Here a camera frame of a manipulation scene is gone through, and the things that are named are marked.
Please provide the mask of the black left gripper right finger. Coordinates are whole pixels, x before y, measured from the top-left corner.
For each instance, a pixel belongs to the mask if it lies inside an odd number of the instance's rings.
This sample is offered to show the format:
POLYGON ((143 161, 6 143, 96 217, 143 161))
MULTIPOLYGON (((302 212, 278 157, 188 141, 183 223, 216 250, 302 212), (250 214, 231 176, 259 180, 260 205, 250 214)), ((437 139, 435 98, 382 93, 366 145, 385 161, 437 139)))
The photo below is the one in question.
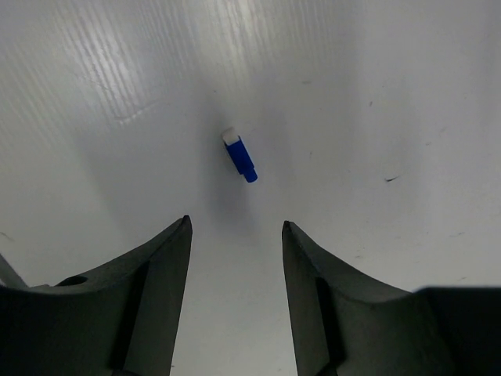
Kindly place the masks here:
POLYGON ((283 268, 300 375, 497 375, 500 290, 380 282, 292 222, 283 268))

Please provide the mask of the small blue pen cap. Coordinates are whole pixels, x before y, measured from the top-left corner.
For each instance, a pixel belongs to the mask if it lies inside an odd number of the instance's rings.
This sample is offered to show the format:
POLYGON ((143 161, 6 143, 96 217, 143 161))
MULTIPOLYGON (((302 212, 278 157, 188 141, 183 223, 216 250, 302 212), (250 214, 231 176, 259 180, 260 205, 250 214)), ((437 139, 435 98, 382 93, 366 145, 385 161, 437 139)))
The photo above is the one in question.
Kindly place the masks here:
POLYGON ((222 133, 222 140, 226 151, 230 156, 238 173, 245 178, 248 183, 253 183, 258 179, 255 166, 243 140, 234 128, 228 128, 222 133))

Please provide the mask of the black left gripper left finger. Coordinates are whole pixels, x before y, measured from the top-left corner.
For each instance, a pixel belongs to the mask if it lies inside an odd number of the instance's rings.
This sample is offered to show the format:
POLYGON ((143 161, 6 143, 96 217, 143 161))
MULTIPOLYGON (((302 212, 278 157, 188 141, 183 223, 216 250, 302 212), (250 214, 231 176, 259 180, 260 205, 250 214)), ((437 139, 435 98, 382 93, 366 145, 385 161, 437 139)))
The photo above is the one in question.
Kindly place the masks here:
POLYGON ((192 235, 182 217, 57 285, 2 287, 2 374, 170 374, 192 235))

